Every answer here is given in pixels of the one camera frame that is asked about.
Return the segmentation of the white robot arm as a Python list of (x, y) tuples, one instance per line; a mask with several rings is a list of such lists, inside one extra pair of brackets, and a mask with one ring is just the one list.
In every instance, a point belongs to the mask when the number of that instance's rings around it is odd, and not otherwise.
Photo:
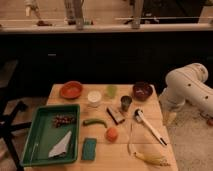
[(205, 84), (207, 79), (208, 70), (200, 63), (170, 71), (165, 77), (167, 87), (159, 96), (162, 111), (175, 112), (188, 100), (204, 113), (213, 115), (213, 88)]

